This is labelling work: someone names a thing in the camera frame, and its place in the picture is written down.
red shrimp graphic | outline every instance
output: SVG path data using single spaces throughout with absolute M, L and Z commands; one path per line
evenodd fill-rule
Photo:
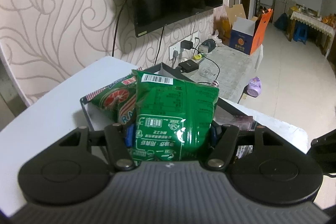
M 112 109 L 117 102 L 121 103 L 127 100 L 129 92 L 126 89 L 120 89 L 112 92 L 104 101 L 104 107 Z

blue stool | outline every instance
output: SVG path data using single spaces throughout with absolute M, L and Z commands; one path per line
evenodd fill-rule
M 306 45 L 307 35 L 308 35 L 308 25 L 301 22 L 297 22 L 297 24 L 295 25 L 293 39 L 295 41 L 300 40 L 303 42 L 303 44 Z

orange fruit logo on box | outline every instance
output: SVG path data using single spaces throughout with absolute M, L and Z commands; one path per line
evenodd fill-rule
M 239 38 L 239 39 L 238 39 L 238 44 L 239 44 L 240 46 L 244 45 L 244 40 L 241 39 L 241 38 Z

wall socket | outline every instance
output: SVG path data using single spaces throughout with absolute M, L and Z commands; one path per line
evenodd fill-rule
M 191 35 L 181 39 L 179 42 L 176 42 L 175 44 L 169 46 L 169 60 L 173 59 L 173 52 L 177 51 L 179 54 L 181 54 L 183 51 L 185 51 L 185 49 L 181 48 L 181 42 L 183 40 L 190 40 L 192 39 L 194 47 L 197 45 L 197 43 L 199 42 L 198 40 L 196 40 L 195 42 L 195 37 L 200 37 L 200 33 L 199 31 L 196 31 L 194 33 L 192 33 Z

green snack bag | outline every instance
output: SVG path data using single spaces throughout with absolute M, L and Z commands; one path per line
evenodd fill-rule
M 133 115 L 137 82 L 131 73 L 98 90 L 90 102 L 100 108 L 112 121 L 126 124 Z
M 136 135 L 132 157 L 196 160 L 208 153 L 218 88 L 132 70 L 136 77 Z

